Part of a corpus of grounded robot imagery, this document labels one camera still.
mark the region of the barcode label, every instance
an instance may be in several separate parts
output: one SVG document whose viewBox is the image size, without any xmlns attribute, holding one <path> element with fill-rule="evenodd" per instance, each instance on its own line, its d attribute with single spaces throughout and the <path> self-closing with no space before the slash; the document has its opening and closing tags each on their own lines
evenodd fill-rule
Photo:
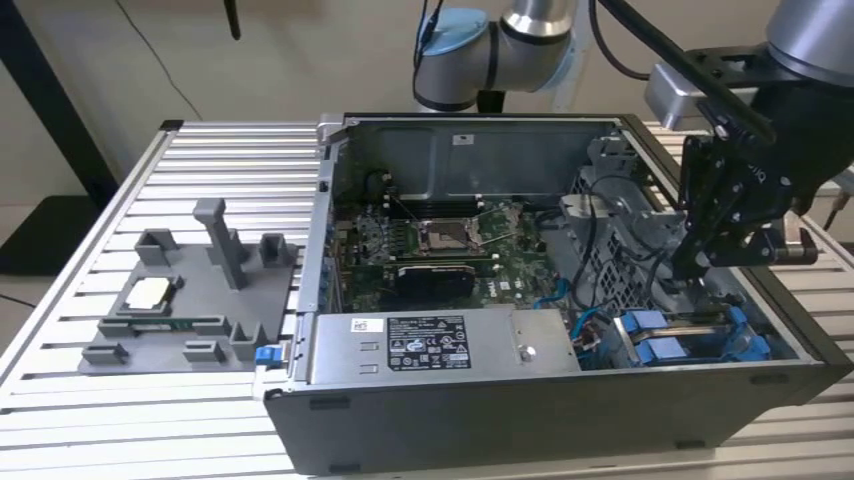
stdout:
<svg viewBox="0 0 854 480">
<path fill-rule="evenodd" d="M 384 328 L 384 318 L 353 318 L 349 324 L 352 333 L 383 333 Z"/>
</svg>

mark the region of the white wall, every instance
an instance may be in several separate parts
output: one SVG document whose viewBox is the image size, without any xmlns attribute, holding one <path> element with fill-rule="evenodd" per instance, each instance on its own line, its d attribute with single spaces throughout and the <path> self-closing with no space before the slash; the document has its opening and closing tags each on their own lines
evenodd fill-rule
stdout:
<svg viewBox="0 0 854 480">
<path fill-rule="evenodd" d="M 496 18 L 509 0 L 448 0 Z M 411 52 L 420 0 L 239 1 L 243 39 L 220 0 L 122 0 L 205 120 L 313 120 L 321 112 L 411 111 Z M 686 47 L 752 43 L 776 0 L 633 4 Z M 165 118 L 193 114 L 112 0 L 18 0 L 104 155 L 126 171 Z M 648 69 L 652 55 L 603 11 L 609 44 Z M 643 85 L 597 52 L 573 111 L 645 113 Z M 513 94 L 507 110 L 549 111 L 551 94 Z"/>
<path fill-rule="evenodd" d="M 0 64 L 0 206 L 82 193 L 53 140 Z"/>
</svg>

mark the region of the open computer tower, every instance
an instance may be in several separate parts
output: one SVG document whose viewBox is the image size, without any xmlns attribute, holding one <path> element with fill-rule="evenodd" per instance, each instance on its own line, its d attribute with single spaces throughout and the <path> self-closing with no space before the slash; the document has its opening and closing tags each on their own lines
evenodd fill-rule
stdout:
<svg viewBox="0 0 854 480">
<path fill-rule="evenodd" d="M 719 445 L 851 370 L 766 268 L 668 280 L 678 165 L 632 116 L 348 115 L 285 379 L 300 473 Z"/>
</svg>

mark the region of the power supply label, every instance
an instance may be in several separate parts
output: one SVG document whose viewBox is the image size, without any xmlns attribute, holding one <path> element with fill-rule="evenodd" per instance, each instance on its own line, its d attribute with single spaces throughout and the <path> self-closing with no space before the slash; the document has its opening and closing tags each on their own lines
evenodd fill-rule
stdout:
<svg viewBox="0 0 854 480">
<path fill-rule="evenodd" d="M 471 368 L 461 315 L 387 320 L 388 368 L 395 372 Z"/>
</svg>

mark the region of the black stand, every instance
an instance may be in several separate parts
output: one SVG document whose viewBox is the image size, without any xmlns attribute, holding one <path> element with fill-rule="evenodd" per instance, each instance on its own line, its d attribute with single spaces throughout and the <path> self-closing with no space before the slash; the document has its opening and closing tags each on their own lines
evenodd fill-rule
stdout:
<svg viewBox="0 0 854 480">
<path fill-rule="evenodd" d="M 88 197 L 53 196 L 41 200 L 0 247 L 4 275 L 56 275 L 74 253 L 100 210 Z"/>
<path fill-rule="evenodd" d="M 88 194 L 42 200 L 0 247 L 0 274 L 54 275 L 117 184 L 13 0 L 0 0 L 0 58 Z"/>
</svg>

